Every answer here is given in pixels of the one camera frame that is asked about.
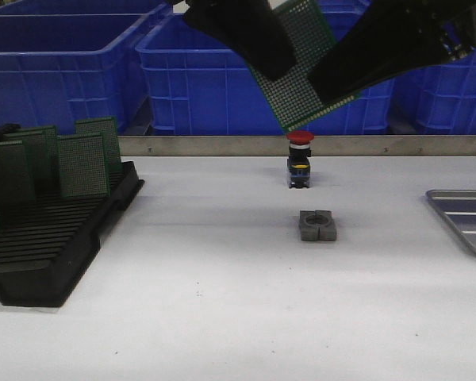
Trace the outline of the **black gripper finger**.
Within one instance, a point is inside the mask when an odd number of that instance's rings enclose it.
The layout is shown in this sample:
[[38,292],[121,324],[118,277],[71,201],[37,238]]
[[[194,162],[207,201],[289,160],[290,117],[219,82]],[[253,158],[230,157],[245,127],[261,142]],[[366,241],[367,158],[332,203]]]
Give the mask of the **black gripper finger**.
[[226,45],[269,80],[296,65],[294,46],[268,1],[188,1],[185,23]]
[[461,60],[475,49],[476,1],[373,1],[308,80],[330,103],[407,71]]

